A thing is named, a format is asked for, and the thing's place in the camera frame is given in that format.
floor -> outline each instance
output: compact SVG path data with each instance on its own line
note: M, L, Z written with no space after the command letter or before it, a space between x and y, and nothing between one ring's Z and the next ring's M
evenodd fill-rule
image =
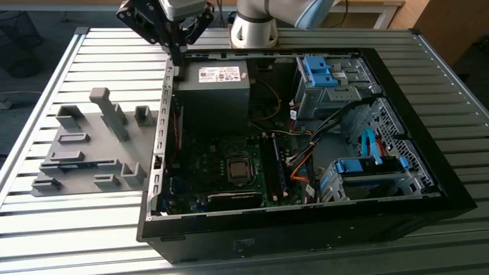
M26 79L11 78L0 70L0 93L23 92L8 94L14 104L12 108L0 111L0 166L38 102L39 94L32 92L44 90L75 29L79 26L124 27L124 24L115 18L114 12L70 12L67 22L60 22L58 12L38 11L30 12L30 15L44 39L44 43L35 49L44 67L36 76ZM471 48L456 64L455 71L468 76L465 80L468 87L484 105L489 107L489 78L487 77L489 76L489 52L481 52L476 47Z

ram slot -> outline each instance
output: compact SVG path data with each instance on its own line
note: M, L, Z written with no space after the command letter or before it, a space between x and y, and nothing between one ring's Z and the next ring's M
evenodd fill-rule
M280 148L279 148L278 139L275 138L275 136L272 136L272 142L274 142L274 149L275 149L275 164L278 165L280 186L283 188L283 194L286 196L288 184L287 184L287 181L286 181L286 172L284 172L283 160L280 158Z
M260 153L263 161L263 172L267 182L267 195L268 199L276 202L283 198L284 191L280 185L278 154L275 151L274 138L268 136L260 138Z

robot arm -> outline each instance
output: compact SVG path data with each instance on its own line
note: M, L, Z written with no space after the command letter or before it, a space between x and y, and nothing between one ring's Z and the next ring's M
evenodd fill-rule
M275 19L311 30L327 17L335 0L239 0L231 41L238 48L272 48L279 31ZM118 18L151 43L160 43L182 66L182 53L215 19L215 7L206 0L126 0ZM182 23L196 17L183 29Z
M118 18L151 44L162 44L180 66L187 44L196 42L212 23L214 11L206 0L126 0ZM182 23L190 17L196 19L184 29Z
M335 0L239 0L231 40L238 48L272 48L279 31L275 18L311 30L324 21Z

aluminum work table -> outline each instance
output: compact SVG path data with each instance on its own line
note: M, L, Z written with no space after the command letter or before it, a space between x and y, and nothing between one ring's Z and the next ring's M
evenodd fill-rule
M227 48L228 42L228 31L211 29L194 47ZM394 242L170 265L135 240L140 191L30 195L63 104L98 112L90 90L108 87L126 111L159 108L168 57L160 47L130 29L79 29L0 173L0 273L489 274L489 116L423 36L283 29L280 45L378 49L479 208Z

power supply label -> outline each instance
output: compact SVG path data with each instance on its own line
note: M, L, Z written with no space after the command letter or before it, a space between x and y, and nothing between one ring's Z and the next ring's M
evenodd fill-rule
M204 67L199 69L199 82L242 81L239 67Z

